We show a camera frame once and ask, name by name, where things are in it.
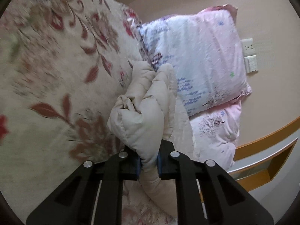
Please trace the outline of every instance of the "light switch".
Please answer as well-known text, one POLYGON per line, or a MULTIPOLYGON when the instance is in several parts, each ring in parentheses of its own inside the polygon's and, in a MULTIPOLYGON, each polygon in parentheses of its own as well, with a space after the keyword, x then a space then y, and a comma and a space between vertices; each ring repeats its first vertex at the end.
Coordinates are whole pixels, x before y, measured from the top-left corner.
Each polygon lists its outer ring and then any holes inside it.
POLYGON ((246 73, 258 71, 256 55, 245 57, 244 60, 246 73))

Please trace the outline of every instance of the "white pillowcase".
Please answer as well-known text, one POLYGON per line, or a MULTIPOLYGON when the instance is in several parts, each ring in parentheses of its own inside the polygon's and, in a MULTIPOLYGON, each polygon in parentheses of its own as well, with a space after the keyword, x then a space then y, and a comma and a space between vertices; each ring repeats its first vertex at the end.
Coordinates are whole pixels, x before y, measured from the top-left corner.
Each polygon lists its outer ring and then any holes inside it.
POLYGON ((189 116, 251 92, 240 38, 227 10, 161 18, 139 31, 153 65, 174 67, 189 116))

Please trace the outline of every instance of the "pillow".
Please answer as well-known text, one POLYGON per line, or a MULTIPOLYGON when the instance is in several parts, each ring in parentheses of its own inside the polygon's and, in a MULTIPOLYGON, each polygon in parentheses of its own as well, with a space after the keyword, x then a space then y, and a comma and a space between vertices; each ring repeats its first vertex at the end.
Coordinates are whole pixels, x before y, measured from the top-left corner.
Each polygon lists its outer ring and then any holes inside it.
POLYGON ((27 216, 85 160, 121 149, 106 123, 142 60, 114 0, 12 0, 0 19, 0 190, 27 216))
POLYGON ((224 170, 234 164, 240 134, 241 100, 240 97, 192 117, 194 160, 205 162, 212 159, 224 170))
POLYGON ((173 65, 189 116, 251 92, 229 11, 164 17, 139 31, 153 65, 173 65))

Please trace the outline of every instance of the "red flower pattern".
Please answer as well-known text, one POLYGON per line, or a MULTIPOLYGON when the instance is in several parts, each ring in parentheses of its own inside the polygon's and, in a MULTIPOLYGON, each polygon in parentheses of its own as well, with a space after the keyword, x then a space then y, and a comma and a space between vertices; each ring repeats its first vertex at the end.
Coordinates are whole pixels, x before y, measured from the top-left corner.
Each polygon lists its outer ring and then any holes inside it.
POLYGON ((71 158, 80 163, 86 160, 105 161, 120 150, 122 147, 120 140, 109 134, 101 113, 93 113, 86 109, 84 113, 76 114, 75 123, 71 123, 72 104, 69 94, 65 94, 61 106, 63 114, 43 102, 32 105, 30 109, 48 119, 61 119, 70 126, 69 141, 76 143, 74 148, 69 151, 71 158))
POLYGON ((137 20, 138 23, 140 23, 139 18, 137 17, 136 13, 134 12, 134 10, 132 10, 131 8, 127 7, 124 9, 124 14, 126 17, 129 18, 134 18, 137 20))
POLYGON ((126 32, 129 36, 131 36, 132 38, 134 38, 133 33, 131 32, 130 26, 128 24, 127 21, 123 22, 123 26, 126 28, 126 32))
POLYGON ((7 118, 4 115, 0 116, 0 141, 4 138, 6 134, 8 134, 8 130, 5 126, 7 122, 7 118))

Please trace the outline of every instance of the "wall outlet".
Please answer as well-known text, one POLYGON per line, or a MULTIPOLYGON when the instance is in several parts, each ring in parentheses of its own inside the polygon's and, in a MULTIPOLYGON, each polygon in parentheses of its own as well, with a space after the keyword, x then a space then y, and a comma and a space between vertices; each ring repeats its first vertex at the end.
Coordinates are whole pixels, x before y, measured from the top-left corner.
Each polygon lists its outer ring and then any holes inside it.
POLYGON ((255 49, 253 46, 253 39, 241 40, 243 46, 244 57, 255 55, 255 49))

